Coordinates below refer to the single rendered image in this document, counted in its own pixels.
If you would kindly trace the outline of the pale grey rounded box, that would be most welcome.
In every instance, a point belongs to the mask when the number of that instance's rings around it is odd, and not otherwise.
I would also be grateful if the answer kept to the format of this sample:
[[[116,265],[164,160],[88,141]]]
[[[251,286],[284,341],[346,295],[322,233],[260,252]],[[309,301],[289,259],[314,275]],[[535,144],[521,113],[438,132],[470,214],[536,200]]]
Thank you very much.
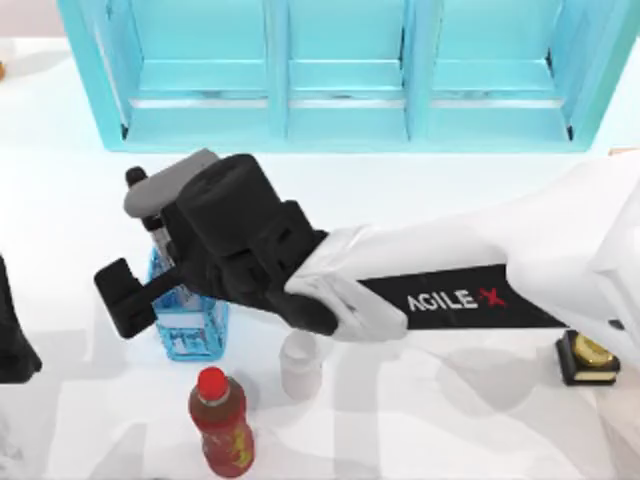
[[[123,208],[131,218],[143,219],[158,214],[174,202],[182,188],[196,174],[217,162],[220,157],[204,148],[148,176],[135,185],[124,198]]]

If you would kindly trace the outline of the clear blue bottle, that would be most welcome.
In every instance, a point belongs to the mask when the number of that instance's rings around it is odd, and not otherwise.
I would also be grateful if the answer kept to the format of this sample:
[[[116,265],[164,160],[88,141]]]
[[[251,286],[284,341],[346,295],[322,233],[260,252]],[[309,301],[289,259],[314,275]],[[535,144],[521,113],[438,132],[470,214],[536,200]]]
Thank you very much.
[[[188,292],[183,286],[152,303],[159,338],[176,362],[215,362],[226,350],[229,305]]]

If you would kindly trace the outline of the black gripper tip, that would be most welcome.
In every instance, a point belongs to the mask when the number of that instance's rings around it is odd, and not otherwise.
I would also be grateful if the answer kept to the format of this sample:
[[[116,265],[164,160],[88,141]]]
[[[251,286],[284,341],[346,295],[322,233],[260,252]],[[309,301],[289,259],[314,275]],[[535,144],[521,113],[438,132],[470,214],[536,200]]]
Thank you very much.
[[[0,255],[0,385],[24,384],[42,366],[16,315],[6,264]]]

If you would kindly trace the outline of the red bottle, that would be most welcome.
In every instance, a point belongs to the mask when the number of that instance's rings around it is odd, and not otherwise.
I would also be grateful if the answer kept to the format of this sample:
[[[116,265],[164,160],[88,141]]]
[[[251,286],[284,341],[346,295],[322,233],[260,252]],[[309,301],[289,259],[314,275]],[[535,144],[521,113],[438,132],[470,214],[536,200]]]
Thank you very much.
[[[246,474],[255,460],[255,442],[244,388],[222,369],[204,368],[190,392],[188,411],[209,468],[226,479]]]

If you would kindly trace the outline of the small white bottle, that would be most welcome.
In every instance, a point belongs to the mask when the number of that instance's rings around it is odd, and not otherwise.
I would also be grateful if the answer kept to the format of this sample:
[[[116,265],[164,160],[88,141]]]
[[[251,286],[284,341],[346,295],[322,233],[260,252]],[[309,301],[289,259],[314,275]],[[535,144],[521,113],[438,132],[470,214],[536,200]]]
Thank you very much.
[[[307,401],[319,391],[323,358],[316,337],[294,330],[283,341],[279,353],[281,386],[293,400]]]

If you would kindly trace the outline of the light blue rack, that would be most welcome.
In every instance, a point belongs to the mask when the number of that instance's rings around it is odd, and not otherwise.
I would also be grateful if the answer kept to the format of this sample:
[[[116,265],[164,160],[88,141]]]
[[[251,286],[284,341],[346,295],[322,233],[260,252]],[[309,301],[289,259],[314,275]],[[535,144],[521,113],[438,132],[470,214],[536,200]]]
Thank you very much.
[[[640,0],[57,0],[105,148],[583,152]]]

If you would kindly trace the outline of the gold trophy with black base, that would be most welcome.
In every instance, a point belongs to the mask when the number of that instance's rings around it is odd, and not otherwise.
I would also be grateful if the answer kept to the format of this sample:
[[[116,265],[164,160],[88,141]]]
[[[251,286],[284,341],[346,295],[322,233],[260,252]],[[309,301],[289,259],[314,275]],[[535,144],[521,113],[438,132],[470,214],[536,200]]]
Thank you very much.
[[[562,380],[566,386],[611,386],[620,372],[620,360],[575,330],[566,330],[555,342]]]

